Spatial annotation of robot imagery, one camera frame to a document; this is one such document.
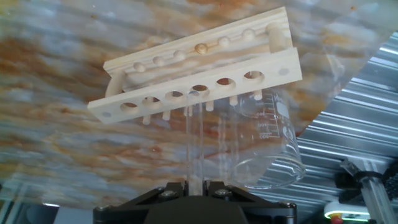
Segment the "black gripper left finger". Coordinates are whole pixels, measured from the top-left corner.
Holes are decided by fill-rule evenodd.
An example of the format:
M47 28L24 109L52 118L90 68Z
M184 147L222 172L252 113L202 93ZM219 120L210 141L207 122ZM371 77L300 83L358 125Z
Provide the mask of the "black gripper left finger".
M121 205L104 205L93 209L93 224L144 223L154 205L187 195L186 182L169 182Z

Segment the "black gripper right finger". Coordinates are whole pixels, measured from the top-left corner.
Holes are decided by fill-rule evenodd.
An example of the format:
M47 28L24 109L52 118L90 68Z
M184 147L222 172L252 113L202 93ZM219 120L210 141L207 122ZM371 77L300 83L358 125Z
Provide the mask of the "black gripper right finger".
M205 196L237 205L249 223L297 224L297 206L290 201L270 202L224 182L205 182Z

